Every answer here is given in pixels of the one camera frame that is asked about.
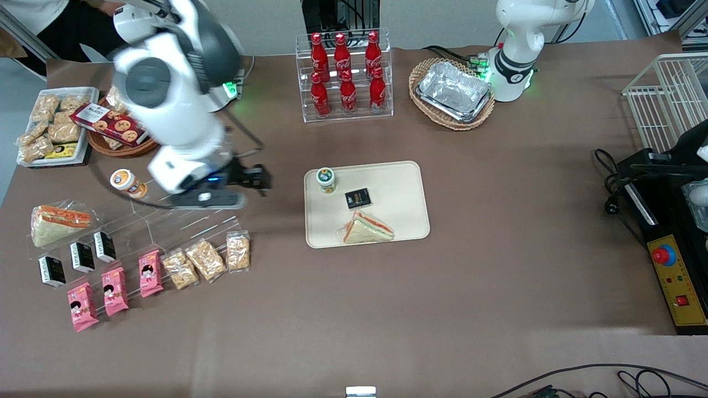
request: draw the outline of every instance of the red bottle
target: red bottle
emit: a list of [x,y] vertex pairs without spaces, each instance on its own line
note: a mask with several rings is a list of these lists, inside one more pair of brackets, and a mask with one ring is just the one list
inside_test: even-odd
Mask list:
[[373,78],[374,69],[381,67],[381,48],[379,48],[379,33],[369,32],[369,47],[366,47],[366,78]]
[[315,32],[312,33],[312,67],[314,71],[319,73],[322,83],[329,81],[329,59],[327,59],[327,51],[322,47],[322,35]]
[[342,113],[346,116],[356,114],[356,87],[352,83],[352,71],[342,71],[342,87],[339,89],[342,97]]
[[369,105],[373,113],[383,113],[384,108],[386,108],[386,83],[383,79],[384,70],[379,66],[371,73],[373,80],[369,87],[369,94],[371,95]]
[[312,102],[314,109],[317,111],[318,118],[326,118],[329,116],[329,99],[327,99],[327,89],[322,84],[322,76],[318,72],[312,72]]
[[342,72],[352,70],[352,57],[349,54],[349,49],[347,48],[347,37],[344,33],[339,32],[334,39],[337,44],[337,48],[334,49],[334,62],[337,68],[337,76],[342,79]]

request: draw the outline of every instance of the wicker tray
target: wicker tray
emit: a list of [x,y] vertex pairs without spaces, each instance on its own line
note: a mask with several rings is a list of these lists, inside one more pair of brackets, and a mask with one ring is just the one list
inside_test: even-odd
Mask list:
[[[100,106],[103,106],[104,108],[111,108],[110,105],[108,105],[108,103],[106,102],[105,97],[102,97],[98,101],[98,104]],[[157,144],[157,141],[153,140],[152,138],[148,138],[147,140],[145,140],[145,142],[138,145],[137,147],[127,147],[123,145],[122,147],[114,150],[108,146],[108,143],[103,139],[103,136],[98,134],[97,132],[87,130],[86,136],[88,137],[88,143],[94,150],[110,157],[138,157],[150,152],[151,150],[159,146]]]
[[416,104],[416,106],[425,113],[426,116],[428,116],[433,122],[445,126],[451,130],[455,131],[466,131],[466,130],[472,130],[473,128],[479,126],[482,124],[487,117],[489,117],[489,114],[491,113],[492,109],[494,109],[494,95],[489,99],[489,102],[484,106],[484,108],[479,112],[477,115],[477,118],[474,120],[472,123],[460,123],[457,120],[453,119],[451,116],[449,116],[446,113],[443,113],[441,110],[437,109],[436,107],[432,106],[431,104],[421,100],[417,95],[416,95],[416,86],[418,83],[423,80],[423,77],[426,76],[428,73],[428,70],[430,70],[430,67],[433,66],[433,64],[437,62],[450,62],[456,67],[459,68],[459,70],[473,74],[473,71],[464,66],[463,64],[457,62],[457,61],[452,61],[451,59],[444,59],[444,58],[431,58],[427,59],[426,61],[421,62],[418,64],[417,67],[413,68],[413,71],[411,72],[411,75],[408,77],[408,93],[411,96],[411,99],[413,100],[413,103]]

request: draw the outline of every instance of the pink snack package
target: pink snack package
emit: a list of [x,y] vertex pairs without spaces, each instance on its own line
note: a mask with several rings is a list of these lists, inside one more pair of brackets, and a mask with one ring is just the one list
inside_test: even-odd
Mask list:
[[74,330],[82,331],[98,322],[96,306],[93,305],[91,285],[88,282],[69,291],[69,306],[72,308]]
[[128,291],[125,289],[123,267],[118,267],[101,275],[103,281],[103,302],[105,313],[112,316],[118,311],[128,309]]
[[140,295],[147,297],[162,290],[160,273],[160,250],[141,256],[137,264],[140,268]]

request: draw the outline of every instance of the small jar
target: small jar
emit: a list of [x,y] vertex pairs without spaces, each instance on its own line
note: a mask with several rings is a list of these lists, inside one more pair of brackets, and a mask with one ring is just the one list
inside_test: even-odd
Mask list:
[[135,178],[128,169],[116,170],[110,176],[110,184],[119,191],[127,193],[133,199],[140,199],[147,193],[147,185]]
[[332,193],[337,188],[334,182],[334,170],[323,167],[317,171],[317,183],[324,193]]

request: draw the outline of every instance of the brown table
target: brown table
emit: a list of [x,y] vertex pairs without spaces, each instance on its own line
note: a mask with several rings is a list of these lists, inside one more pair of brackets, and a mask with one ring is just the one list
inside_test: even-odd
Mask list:
[[[168,291],[76,334],[66,297],[40,284],[25,235],[33,206],[110,197],[89,168],[19,168],[0,209],[0,389],[21,397],[487,397],[548,370],[653,365],[705,380],[708,339],[673,335],[651,264],[603,213],[603,147],[638,149],[621,89],[677,35],[547,46],[521,99],[471,132],[430,122],[408,98],[425,51],[397,50],[395,116],[305,125],[292,57],[260,57],[231,109],[267,143],[275,176],[238,212],[253,269]],[[50,64],[50,86],[106,88],[110,67]],[[246,147],[244,140],[241,148]],[[310,249],[302,177],[320,166],[413,160],[424,240]],[[147,176],[149,157],[95,155]],[[612,370],[560,375],[617,396]],[[674,393],[695,392],[676,382]]]

